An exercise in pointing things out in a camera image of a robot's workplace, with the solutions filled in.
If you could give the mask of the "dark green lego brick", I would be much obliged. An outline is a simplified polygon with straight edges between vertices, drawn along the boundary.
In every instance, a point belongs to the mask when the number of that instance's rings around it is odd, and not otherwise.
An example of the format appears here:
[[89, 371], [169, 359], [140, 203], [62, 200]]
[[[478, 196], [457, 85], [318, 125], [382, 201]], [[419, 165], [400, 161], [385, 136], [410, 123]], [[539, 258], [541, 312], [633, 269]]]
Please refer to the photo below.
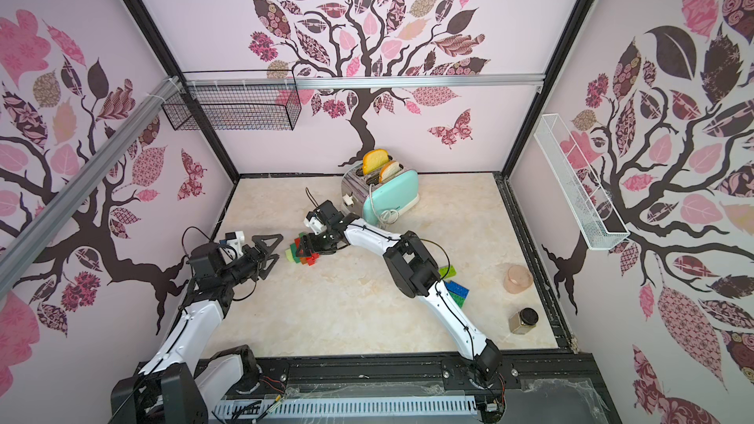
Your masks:
[[298, 257], [298, 240], [291, 244], [290, 252], [294, 263], [300, 263], [300, 257]]

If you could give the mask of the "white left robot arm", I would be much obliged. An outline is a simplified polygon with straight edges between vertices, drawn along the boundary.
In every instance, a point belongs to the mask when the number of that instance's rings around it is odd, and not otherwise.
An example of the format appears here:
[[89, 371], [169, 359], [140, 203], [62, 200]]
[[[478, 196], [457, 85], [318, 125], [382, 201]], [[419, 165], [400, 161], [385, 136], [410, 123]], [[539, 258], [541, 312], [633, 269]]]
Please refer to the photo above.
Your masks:
[[192, 278], [177, 321], [155, 356], [114, 387], [112, 423], [207, 423], [231, 386], [245, 377], [259, 378], [247, 345], [215, 353], [198, 371], [211, 336], [238, 301], [235, 287], [266, 279], [284, 237], [261, 235], [251, 241], [247, 245], [242, 232], [229, 233], [185, 255]]

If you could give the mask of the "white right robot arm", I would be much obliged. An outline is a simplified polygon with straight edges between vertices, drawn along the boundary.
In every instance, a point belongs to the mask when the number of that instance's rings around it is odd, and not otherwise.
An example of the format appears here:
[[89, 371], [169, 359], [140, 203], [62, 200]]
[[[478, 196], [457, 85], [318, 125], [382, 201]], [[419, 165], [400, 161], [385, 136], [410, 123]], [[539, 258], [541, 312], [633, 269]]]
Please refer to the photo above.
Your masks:
[[345, 214], [330, 200], [308, 212], [304, 225], [309, 231], [291, 244], [288, 255], [292, 259], [333, 255], [346, 247], [361, 247], [381, 257], [398, 290], [426, 304], [446, 328], [473, 380], [488, 386], [502, 379], [500, 349], [455, 302], [424, 239], [412, 231], [385, 231], [353, 213]]

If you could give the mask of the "blue long lego brick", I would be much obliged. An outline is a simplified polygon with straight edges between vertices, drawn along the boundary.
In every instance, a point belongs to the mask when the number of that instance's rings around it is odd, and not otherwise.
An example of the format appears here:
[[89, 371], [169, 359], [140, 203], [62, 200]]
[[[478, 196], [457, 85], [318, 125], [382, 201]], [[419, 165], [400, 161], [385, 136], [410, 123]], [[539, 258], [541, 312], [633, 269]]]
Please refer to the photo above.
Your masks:
[[453, 298], [460, 298], [461, 300], [466, 300], [469, 296], [469, 290], [460, 284], [457, 284], [456, 282], [445, 282], [445, 286], [447, 291], [451, 294]]

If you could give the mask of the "green lego brick right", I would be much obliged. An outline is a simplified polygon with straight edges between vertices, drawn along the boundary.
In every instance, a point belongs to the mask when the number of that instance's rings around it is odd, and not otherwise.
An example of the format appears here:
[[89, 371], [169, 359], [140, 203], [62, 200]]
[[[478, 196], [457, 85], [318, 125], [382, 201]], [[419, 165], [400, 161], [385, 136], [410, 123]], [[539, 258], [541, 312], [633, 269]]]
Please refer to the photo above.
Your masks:
[[457, 294], [451, 294], [452, 299], [454, 302], [460, 307], [463, 308], [463, 305], [465, 304], [465, 297], [464, 296], [458, 296]]

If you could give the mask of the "mint and cream toaster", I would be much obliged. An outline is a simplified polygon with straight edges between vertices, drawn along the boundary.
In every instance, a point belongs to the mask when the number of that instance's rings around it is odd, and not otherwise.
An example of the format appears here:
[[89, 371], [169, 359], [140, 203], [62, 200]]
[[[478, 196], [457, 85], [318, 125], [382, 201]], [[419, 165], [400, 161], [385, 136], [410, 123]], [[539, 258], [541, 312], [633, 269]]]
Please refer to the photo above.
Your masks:
[[402, 170], [385, 184], [379, 184], [379, 172], [363, 175], [362, 164], [351, 168], [341, 180], [345, 208], [375, 226], [395, 223], [418, 204], [419, 178], [416, 170]]

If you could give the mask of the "toast slice left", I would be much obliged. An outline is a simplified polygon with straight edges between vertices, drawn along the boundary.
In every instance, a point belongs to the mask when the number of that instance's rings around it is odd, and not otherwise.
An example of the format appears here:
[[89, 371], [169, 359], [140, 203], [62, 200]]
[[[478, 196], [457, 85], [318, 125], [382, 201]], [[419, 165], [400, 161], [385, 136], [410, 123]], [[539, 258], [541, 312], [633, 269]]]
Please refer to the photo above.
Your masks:
[[362, 159], [362, 173], [367, 176], [380, 170], [391, 161], [390, 155], [385, 149], [374, 149], [367, 152]]

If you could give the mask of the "toast slice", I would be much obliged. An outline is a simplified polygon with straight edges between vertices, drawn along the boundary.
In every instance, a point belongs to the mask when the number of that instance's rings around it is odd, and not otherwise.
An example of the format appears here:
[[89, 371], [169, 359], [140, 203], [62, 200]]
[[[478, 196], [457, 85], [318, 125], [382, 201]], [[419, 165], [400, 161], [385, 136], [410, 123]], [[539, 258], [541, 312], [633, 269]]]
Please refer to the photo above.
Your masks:
[[378, 182], [379, 184], [385, 184], [388, 180], [394, 178], [398, 174], [402, 173], [404, 166], [395, 160], [389, 161], [385, 166], [380, 169]]
[[380, 170], [391, 161], [390, 155], [385, 149], [374, 149], [367, 152], [362, 159], [362, 173], [367, 176]]

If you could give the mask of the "toast slice right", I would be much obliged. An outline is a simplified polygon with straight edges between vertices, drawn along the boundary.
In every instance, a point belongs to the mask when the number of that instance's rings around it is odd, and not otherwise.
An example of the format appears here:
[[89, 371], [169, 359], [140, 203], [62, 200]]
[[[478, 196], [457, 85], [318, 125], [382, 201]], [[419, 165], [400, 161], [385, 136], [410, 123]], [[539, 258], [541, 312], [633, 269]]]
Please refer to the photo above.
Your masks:
[[389, 161], [385, 166], [380, 169], [378, 182], [379, 184], [385, 184], [388, 180], [394, 178], [398, 174], [402, 173], [404, 166], [395, 160]]

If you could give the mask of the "aluminium rail back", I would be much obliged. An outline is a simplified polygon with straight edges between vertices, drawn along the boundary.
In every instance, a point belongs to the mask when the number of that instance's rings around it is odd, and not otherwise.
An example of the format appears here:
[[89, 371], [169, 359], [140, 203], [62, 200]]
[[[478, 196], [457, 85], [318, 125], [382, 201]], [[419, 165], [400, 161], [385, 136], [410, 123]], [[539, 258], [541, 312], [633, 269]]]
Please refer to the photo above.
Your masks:
[[359, 77], [359, 78], [283, 78], [283, 79], [215, 79], [187, 80], [196, 86], [284, 86], [298, 90], [346, 90], [347, 88], [457, 88], [458, 86], [543, 86], [541, 74], [489, 74], [469, 76]]

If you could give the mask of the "aluminium rail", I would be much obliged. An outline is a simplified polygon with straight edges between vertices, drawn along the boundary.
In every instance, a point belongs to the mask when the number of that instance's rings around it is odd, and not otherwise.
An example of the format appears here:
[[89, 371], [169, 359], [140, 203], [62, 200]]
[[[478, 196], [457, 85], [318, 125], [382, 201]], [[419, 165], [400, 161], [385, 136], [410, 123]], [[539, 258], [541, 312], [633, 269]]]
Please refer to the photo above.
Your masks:
[[161, 110], [162, 101], [179, 90], [178, 82], [179, 79], [176, 77], [166, 78], [153, 92], [147, 94], [147, 98], [139, 104], [133, 116], [119, 127], [113, 137], [103, 143], [70, 183], [63, 186], [59, 194], [53, 196], [41, 214], [33, 219], [31, 225], [4, 251], [1, 256], [2, 296], [6, 296], [7, 292], [13, 289], [15, 282], [77, 212], [86, 197], [103, 181], [107, 172], [127, 152], [131, 143], [137, 140]]
[[346, 90], [347, 88], [457, 88], [458, 86], [543, 86], [541, 74], [489, 74], [469, 76], [359, 77], [359, 78], [283, 78], [283, 79], [215, 79], [187, 80], [196, 86], [284, 86], [298, 90]]

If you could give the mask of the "aluminium rail left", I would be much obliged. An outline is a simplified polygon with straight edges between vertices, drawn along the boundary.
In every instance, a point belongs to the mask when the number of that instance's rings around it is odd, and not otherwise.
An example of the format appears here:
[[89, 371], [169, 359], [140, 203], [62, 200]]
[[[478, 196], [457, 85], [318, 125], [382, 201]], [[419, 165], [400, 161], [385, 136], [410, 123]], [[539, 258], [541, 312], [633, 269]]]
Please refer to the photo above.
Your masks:
[[133, 116], [119, 127], [113, 137], [103, 143], [70, 183], [63, 186], [59, 194], [53, 196], [41, 214], [33, 219], [31, 225], [4, 251], [1, 256], [2, 296], [6, 296], [7, 292], [13, 289], [15, 282], [77, 212], [86, 197], [103, 181], [107, 172], [127, 152], [131, 143], [137, 140], [161, 110], [162, 101], [179, 90], [178, 82], [179, 79], [176, 77], [166, 78], [153, 92], [147, 94], [147, 98], [139, 104]]

